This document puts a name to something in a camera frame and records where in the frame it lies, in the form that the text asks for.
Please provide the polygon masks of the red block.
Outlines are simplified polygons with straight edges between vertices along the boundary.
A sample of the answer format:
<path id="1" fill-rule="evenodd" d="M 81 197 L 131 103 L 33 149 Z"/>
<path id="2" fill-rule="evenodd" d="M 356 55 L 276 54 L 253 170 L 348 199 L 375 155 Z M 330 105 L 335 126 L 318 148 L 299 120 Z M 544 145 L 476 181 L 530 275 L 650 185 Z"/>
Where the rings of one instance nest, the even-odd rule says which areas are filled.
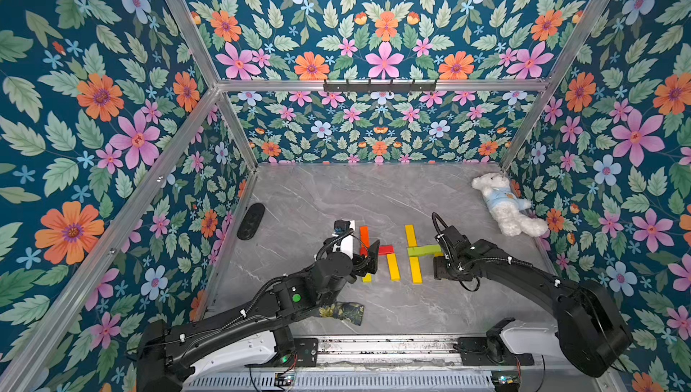
<path id="1" fill-rule="evenodd" d="M 392 245 L 381 245 L 378 249 L 378 255 L 389 255 L 389 254 L 394 254 L 395 250 Z"/>

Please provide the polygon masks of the orange block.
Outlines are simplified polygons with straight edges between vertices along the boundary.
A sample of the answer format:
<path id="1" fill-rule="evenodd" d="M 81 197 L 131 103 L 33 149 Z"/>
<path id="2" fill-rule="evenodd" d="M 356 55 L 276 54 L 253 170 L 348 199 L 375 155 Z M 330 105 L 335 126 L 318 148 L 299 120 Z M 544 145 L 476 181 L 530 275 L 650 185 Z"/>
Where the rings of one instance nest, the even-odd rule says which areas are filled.
<path id="1" fill-rule="evenodd" d="M 367 249 L 370 246 L 370 235 L 368 226 L 360 226 L 359 239 L 362 249 Z"/>

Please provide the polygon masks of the lime green block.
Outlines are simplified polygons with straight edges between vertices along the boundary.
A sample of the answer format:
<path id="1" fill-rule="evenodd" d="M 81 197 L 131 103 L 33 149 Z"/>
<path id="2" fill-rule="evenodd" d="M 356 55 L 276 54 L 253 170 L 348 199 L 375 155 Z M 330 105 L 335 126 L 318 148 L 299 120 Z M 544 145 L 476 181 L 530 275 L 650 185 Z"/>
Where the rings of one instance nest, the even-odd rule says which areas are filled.
<path id="1" fill-rule="evenodd" d="M 409 247 L 408 256 L 409 257 L 421 257 L 428 255 L 428 248 L 426 246 Z"/>
<path id="2" fill-rule="evenodd" d="M 426 255 L 443 255 L 442 248 L 438 244 L 430 244 L 424 246 Z"/>

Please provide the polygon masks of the yellow block pair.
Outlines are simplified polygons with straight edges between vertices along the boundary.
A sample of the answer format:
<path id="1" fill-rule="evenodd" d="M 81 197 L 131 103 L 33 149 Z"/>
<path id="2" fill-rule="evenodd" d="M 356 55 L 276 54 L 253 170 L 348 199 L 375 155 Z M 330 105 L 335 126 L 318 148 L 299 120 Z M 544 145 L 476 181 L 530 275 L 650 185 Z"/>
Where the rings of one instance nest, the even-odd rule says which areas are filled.
<path id="1" fill-rule="evenodd" d="M 414 226 L 413 225 L 406 225 L 405 226 L 405 232 L 406 232 L 406 239 L 407 239 L 408 248 L 418 247 L 419 245 L 417 244 L 417 237 L 416 237 Z"/>
<path id="2" fill-rule="evenodd" d="M 422 284 L 423 277 L 421 273 L 421 266 L 419 257 L 412 256 L 408 259 L 410 261 L 410 273 L 413 284 Z"/>

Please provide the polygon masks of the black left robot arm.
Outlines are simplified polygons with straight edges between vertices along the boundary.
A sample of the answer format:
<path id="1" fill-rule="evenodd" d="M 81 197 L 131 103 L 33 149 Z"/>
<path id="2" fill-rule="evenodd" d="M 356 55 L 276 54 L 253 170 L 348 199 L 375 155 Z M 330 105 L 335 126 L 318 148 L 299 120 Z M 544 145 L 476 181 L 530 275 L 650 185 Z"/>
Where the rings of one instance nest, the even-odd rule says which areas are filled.
<path id="1" fill-rule="evenodd" d="M 180 391 L 185 381 L 220 365 L 264 365 L 294 353 L 290 326 L 311 317 L 361 325 L 365 308 L 340 302 L 343 287 L 378 270 L 380 244 L 365 256 L 321 249 L 315 262 L 268 280 L 248 302 L 183 325 L 158 320 L 147 326 L 137 350 L 140 391 Z"/>

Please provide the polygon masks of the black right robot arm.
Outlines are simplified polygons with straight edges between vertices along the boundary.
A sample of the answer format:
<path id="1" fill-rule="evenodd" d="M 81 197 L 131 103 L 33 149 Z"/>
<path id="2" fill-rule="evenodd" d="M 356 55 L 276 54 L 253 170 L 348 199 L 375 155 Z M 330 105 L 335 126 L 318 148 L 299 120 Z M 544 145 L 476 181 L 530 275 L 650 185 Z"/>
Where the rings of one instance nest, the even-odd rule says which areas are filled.
<path id="1" fill-rule="evenodd" d="M 575 282 L 520 260 L 496 244 L 471 242 L 455 226 L 433 223 L 443 255 L 434 259 L 437 280 L 460 284 L 492 280 L 552 315 L 552 325 L 510 320 L 498 329 L 500 343 L 513 353 L 565 358 L 592 378 L 602 376 L 633 344 L 633 335 L 613 297 L 592 280 Z"/>

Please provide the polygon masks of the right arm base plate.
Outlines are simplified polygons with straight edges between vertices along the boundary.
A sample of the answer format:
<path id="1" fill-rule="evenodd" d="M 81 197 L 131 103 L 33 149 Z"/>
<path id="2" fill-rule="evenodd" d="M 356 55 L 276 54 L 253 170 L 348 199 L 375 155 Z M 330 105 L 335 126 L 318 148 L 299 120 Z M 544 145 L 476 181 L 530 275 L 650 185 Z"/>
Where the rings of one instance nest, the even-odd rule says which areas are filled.
<path id="1" fill-rule="evenodd" d="M 529 353 L 514 354 L 499 339 L 486 336 L 459 337 L 453 345 L 464 366 L 534 366 L 536 362 Z"/>

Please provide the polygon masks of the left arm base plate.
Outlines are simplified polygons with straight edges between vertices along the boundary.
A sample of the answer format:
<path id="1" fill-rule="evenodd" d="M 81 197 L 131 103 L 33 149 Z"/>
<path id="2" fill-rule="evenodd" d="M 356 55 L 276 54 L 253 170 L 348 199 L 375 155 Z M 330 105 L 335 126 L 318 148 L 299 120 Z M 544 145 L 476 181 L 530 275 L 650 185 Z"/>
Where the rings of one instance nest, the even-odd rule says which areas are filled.
<path id="1" fill-rule="evenodd" d="M 280 366 L 285 368 L 314 368 L 317 366 L 320 350 L 318 338 L 297 338 L 289 342 L 286 355 L 280 359 Z"/>

